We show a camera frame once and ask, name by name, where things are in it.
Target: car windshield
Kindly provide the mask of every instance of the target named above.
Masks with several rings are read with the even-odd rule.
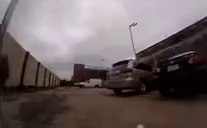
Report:
[[[122,70],[125,69],[132,69],[134,65],[134,60],[126,60],[126,61],[120,61],[118,63],[115,63],[113,67],[109,70],[109,75],[118,75],[121,73]]]
[[[168,60],[177,59],[177,58],[179,58],[179,57],[188,56],[188,55],[191,55],[191,54],[194,54],[194,53],[196,53],[196,52],[195,52],[195,51],[184,52],[184,53],[175,55],[175,56],[173,56],[173,57],[170,57],[170,58],[168,58]]]

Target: road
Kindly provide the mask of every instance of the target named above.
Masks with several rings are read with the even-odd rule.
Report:
[[[10,128],[207,128],[207,98],[59,88],[2,97]]]

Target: parked car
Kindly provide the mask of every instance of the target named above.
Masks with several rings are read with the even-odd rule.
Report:
[[[85,88],[85,87],[100,88],[102,86],[102,80],[101,79],[90,79],[88,81],[79,83],[78,86],[80,88]]]
[[[195,51],[161,61],[153,70],[156,87],[162,96],[167,96],[171,89],[194,89],[198,85],[207,85],[206,63]]]
[[[105,87],[118,95],[125,89],[144,94],[152,89],[153,72],[150,65],[136,60],[123,60],[112,65],[107,75]]]

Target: car tire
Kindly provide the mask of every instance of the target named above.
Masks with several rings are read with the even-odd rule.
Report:
[[[79,87],[80,87],[80,88],[85,88],[85,86],[84,86],[84,85],[80,85]]]
[[[120,95],[122,93],[121,89],[114,89],[113,91],[114,91],[115,95]]]
[[[137,89],[136,89],[136,91],[137,91],[138,94],[143,95],[143,94],[146,93],[147,87],[143,82],[140,82]]]
[[[95,85],[94,87],[95,87],[95,88],[100,88],[100,86],[99,86],[99,85]]]
[[[170,94],[170,89],[167,87],[159,88],[161,96],[168,96]]]

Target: gray sky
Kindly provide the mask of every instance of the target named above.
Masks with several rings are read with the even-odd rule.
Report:
[[[0,0],[0,19],[7,1]],[[207,15],[207,0],[19,0],[9,32],[61,78],[74,63],[110,66]]]

